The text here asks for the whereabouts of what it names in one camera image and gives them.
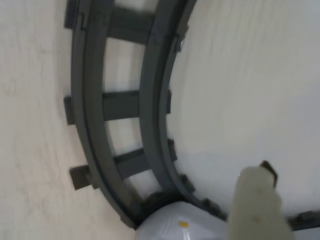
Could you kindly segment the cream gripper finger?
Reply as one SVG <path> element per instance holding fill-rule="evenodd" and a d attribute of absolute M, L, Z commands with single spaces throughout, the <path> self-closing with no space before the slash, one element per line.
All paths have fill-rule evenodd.
<path fill-rule="evenodd" d="M 276 191 L 278 174 L 268 161 L 243 169 L 228 215 L 228 240 L 292 240 Z"/>

